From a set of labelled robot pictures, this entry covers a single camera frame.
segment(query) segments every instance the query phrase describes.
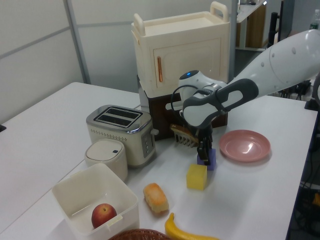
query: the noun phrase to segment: apple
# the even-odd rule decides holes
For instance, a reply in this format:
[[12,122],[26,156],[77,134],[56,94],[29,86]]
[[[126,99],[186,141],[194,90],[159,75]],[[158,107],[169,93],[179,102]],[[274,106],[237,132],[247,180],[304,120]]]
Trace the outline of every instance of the apple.
[[96,229],[115,216],[117,216],[115,208],[108,203],[102,203],[94,208],[91,222],[93,227]]

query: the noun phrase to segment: wall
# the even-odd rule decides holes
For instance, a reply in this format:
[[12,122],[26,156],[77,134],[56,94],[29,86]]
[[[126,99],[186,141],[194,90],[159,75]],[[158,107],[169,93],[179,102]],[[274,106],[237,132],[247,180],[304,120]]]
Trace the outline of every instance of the wall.
[[292,30],[297,32],[308,30],[315,9],[320,9],[320,0],[295,0]]
[[133,16],[143,20],[210,11],[212,0],[68,0],[84,64],[93,85],[138,92],[131,34]]
[[0,0],[0,124],[83,82],[63,0]]

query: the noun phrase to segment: purple block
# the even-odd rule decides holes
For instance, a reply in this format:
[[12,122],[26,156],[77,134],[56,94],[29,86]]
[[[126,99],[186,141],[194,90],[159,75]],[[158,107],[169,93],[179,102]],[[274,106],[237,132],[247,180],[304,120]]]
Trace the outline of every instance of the purple block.
[[[207,170],[208,171],[213,171],[215,170],[216,167],[216,150],[214,148],[209,149],[209,160],[210,160],[210,165],[207,165]],[[204,161],[200,159],[199,154],[196,157],[196,163],[198,165],[205,165]]]

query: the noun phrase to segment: yellow banana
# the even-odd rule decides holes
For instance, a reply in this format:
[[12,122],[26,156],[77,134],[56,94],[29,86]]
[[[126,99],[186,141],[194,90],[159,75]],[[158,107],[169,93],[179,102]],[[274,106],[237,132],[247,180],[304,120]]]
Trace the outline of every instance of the yellow banana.
[[174,222],[175,214],[170,213],[169,218],[164,224],[165,233],[174,240],[219,240],[216,237],[201,236],[185,232],[179,229]]

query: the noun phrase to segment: plastic bin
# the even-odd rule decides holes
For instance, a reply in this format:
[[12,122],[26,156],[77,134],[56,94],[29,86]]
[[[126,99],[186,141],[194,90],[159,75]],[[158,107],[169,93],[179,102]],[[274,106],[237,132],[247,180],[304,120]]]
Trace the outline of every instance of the plastic bin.
[[[52,193],[79,240],[107,240],[124,230],[139,228],[137,196],[103,163],[57,183]],[[112,205],[117,216],[94,229],[92,212],[102,203]]]

